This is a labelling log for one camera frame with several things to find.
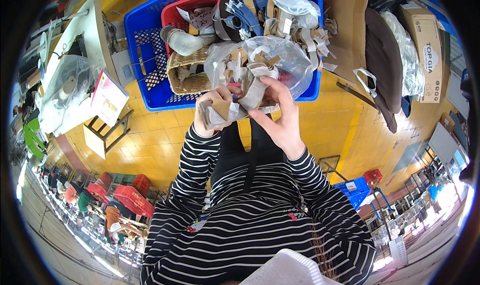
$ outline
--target wicker basket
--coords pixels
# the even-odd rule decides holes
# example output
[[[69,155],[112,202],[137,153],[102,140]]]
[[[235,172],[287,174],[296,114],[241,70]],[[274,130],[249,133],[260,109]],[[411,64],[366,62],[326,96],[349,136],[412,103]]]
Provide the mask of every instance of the wicker basket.
[[[170,81],[170,88],[174,94],[179,96],[193,95],[201,94],[210,90],[211,83],[206,74],[186,78],[184,81],[180,81],[177,78],[177,67],[195,63],[204,63],[208,56],[205,53],[208,48],[208,46],[204,46],[189,56],[182,56],[177,52],[173,52],[170,56],[166,63],[166,75]]]

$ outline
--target yellow tiled floor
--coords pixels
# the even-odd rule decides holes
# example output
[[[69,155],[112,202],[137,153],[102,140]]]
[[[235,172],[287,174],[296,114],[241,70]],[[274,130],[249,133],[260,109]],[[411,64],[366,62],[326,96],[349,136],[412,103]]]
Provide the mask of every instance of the yellow tiled floor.
[[[101,0],[102,10],[127,13],[142,0]],[[111,20],[121,20],[107,14]],[[374,108],[336,86],[337,78],[323,73],[320,94],[316,101],[298,102],[300,133],[309,151],[318,159],[340,155],[338,170],[347,179],[360,177],[365,171],[379,168],[384,178],[380,188],[384,194],[403,186],[403,182],[420,168],[421,162],[391,173],[409,144],[429,138],[443,112],[453,109],[446,99],[440,104],[413,102],[412,114],[405,118],[396,114],[398,131],[390,133],[385,120]],[[144,105],[136,82],[129,84],[130,94],[126,108],[135,112],[129,121],[130,133],[125,136],[103,160],[85,145],[82,125],[65,134],[88,169],[96,172],[145,174],[153,186],[166,190],[178,172],[178,163],[184,134],[191,125],[195,109],[149,112]],[[274,120],[280,111],[272,113]],[[110,141],[119,135],[117,130]],[[248,120],[239,121],[239,132],[244,146],[251,144]],[[54,149],[49,161],[65,162],[60,149]],[[333,183],[341,181],[330,174]]]

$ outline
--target striped shirt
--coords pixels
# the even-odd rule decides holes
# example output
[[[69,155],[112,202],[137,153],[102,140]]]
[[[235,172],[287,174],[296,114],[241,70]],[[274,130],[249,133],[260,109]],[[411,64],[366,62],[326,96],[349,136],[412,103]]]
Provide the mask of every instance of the striped shirt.
[[[297,160],[257,166],[249,193],[242,192],[248,166],[228,171],[202,211],[220,136],[187,132],[169,199],[155,207],[141,284],[239,281],[284,248],[327,265],[338,282],[362,284],[376,257],[372,237],[306,149]]]

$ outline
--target book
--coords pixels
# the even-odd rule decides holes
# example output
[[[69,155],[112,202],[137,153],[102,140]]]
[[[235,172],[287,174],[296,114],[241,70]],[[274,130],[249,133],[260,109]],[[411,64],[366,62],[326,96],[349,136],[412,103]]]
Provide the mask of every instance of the book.
[[[90,106],[105,124],[113,127],[129,99],[129,93],[102,70],[96,82]]]

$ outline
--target wooden stool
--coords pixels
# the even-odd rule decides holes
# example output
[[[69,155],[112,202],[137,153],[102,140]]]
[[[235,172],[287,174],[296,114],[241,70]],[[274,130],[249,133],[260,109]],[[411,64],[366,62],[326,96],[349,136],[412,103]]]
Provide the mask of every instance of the wooden stool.
[[[91,148],[97,155],[102,157],[103,159],[106,158],[106,154],[110,151],[115,144],[117,144],[125,135],[130,132],[128,128],[128,118],[134,112],[133,109],[129,111],[129,113],[125,114],[121,119],[117,119],[117,123],[110,129],[105,135],[100,134],[103,129],[107,126],[104,123],[98,130],[93,128],[93,124],[99,119],[98,116],[95,116],[92,121],[87,125],[83,125],[83,133],[85,135],[85,143],[89,148]],[[120,126],[123,125],[123,133],[115,139],[108,147],[107,147],[107,138]]]

